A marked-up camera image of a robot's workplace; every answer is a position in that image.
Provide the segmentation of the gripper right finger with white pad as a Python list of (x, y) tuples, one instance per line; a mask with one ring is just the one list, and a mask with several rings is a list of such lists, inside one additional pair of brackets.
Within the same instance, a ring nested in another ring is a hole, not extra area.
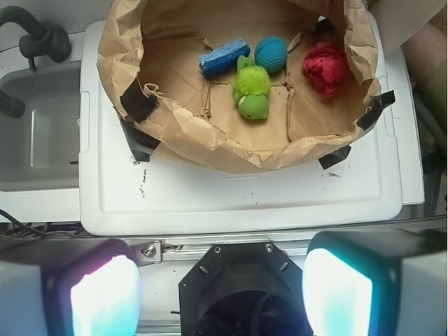
[(315, 335), (446, 335), (447, 233), (322, 231), (302, 294)]

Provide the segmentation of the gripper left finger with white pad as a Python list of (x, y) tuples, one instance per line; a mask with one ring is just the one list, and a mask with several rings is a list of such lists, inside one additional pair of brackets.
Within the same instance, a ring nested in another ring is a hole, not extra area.
[(121, 239), (1, 240), (2, 335), (134, 335), (141, 305)]

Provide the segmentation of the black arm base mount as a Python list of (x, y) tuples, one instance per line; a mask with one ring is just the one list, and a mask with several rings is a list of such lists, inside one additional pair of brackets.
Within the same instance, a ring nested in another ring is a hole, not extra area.
[(206, 254), (178, 284), (182, 335), (313, 335), (302, 269), (283, 251), (231, 244)]

